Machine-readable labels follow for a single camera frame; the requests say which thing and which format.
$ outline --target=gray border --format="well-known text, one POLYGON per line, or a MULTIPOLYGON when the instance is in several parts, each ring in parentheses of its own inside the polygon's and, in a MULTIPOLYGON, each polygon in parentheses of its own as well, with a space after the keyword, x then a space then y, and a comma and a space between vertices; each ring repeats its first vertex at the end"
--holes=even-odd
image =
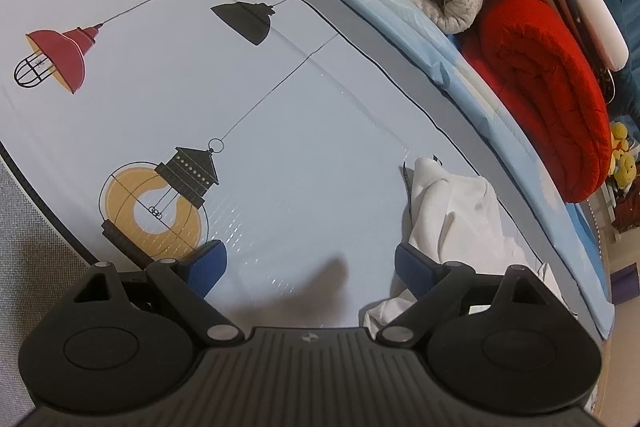
POLYGON ((533 252, 551 265, 562 295, 578 320, 599 344, 602 338, 574 278, 504 165, 453 101, 407 57, 340 0, 303 0, 330 22, 348 41, 375 62, 463 152, 469 163, 494 186, 533 252))

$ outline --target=yellow lamp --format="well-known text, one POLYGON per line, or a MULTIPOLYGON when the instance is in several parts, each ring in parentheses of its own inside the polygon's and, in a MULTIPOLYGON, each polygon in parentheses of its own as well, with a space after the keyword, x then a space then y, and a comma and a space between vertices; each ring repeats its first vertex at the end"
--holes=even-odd
POLYGON ((206 242, 209 222, 204 195, 218 176, 219 150, 177 147, 166 164, 127 164, 113 172, 100 193, 102 234, 140 267, 182 259, 206 242))

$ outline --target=light blue sheet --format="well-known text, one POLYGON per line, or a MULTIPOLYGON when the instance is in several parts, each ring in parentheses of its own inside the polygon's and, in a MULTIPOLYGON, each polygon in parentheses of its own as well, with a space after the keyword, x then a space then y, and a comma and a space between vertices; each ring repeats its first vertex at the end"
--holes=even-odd
POLYGON ((343 0, 402 50, 458 107, 500 156, 608 337, 614 307, 538 154, 504 105, 411 0, 343 0))

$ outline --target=red blanket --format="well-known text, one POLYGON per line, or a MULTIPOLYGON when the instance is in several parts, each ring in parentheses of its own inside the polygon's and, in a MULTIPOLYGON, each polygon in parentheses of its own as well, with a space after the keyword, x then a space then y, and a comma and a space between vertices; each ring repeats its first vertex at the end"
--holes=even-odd
POLYGON ((611 142, 605 102, 562 19, 541 0, 488 0, 462 54, 529 137, 564 201, 602 185, 611 142))

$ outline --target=gray carpet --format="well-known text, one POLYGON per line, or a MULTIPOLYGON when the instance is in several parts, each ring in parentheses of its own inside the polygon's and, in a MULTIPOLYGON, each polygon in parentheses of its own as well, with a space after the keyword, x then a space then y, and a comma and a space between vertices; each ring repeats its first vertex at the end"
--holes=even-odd
POLYGON ((0 427, 33 408, 17 367, 22 340, 84 270, 0 163, 0 427))

